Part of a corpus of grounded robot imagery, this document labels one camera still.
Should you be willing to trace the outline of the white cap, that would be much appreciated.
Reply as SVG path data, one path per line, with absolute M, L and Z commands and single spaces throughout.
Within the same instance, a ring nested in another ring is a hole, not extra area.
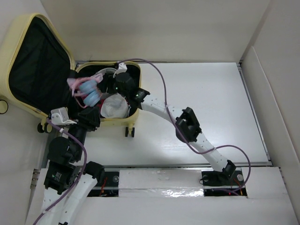
M 100 114 L 107 119 L 123 119 L 129 114 L 129 105 L 122 95 L 114 94 L 104 100 Z

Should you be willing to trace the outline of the grey white headphones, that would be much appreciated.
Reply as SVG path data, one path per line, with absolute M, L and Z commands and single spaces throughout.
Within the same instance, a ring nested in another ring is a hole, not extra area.
M 115 68 L 112 68 L 112 67 L 107 67 L 107 68 L 104 68 L 104 69 L 101 69 L 99 71 L 97 71 L 92 77 L 95 77 L 95 78 L 99 78 L 99 77 L 103 77 L 106 73 L 115 73 L 117 69 Z

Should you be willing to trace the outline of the pink camouflage shorts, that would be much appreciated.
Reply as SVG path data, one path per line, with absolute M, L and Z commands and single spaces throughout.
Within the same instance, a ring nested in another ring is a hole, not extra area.
M 101 104 L 105 113 L 125 113 L 130 109 L 125 97 L 119 93 L 101 93 L 97 104 Z

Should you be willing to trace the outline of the blue pink headphones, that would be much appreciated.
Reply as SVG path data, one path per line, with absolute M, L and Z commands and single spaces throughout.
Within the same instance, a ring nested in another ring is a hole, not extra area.
M 68 78 L 67 84 L 71 91 L 71 96 L 81 108 L 93 107 L 101 99 L 102 92 L 97 85 L 103 80 L 102 73 L 96 73 L 90 77 Z

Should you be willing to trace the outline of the yellow hard-shell suitcase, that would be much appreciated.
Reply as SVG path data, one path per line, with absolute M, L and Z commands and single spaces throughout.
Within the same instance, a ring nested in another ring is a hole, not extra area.
M 43 133 L 49 128 L 46 119 L 51 110 L 66 107 L 69 116 L 83 110 L 71 96 L 68 78 L 92 76 L 116 66 L 115 61 L 91 61 L 77 66 L 44 15 L 20 15 L 11 23 L 0 48 L 0 94 L 40 118 L 37 130 Z M 100 117 L 100 125 L 125 126 L 125 134 L 134 135 L 138 113 L 132 106 L 128 117 Z

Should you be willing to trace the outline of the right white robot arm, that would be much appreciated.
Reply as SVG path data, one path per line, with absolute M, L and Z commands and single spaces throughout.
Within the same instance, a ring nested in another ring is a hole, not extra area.
M 202 155 L 211 165 L 213 174 L 208 177 L 209 179 L 218 180 L 221 184 L 228 184 L 233 180 L 235 164 L 222 156 L 207 140 L 192 108 L 179 109 L 166 104 L 150 92 L 138 87 L 127 72 L 109 75 L 107 91 L 111 94 L 121 94 L 130 106 L 153 113 L 172 123 L 176 137 L 193 147 L 196 154 Z

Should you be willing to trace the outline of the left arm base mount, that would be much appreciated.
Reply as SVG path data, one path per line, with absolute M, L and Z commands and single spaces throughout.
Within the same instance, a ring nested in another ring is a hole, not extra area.
M 89 193 L 88 197 L 118 197 L 119 196 L 119 171 L 105 172 L 104 178 Z

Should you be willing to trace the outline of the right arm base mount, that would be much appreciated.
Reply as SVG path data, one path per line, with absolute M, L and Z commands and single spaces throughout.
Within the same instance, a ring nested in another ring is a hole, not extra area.
M 202 171 L 199 183 L 203 186 L 203 194 L 205 197 L 219 196 L 247 196 L 245 187 L 241 187 L 244 183 L 244 177 L 241 170 L 236 170 L 233 177 L 229 180 L 221 177 L 215 171 Z

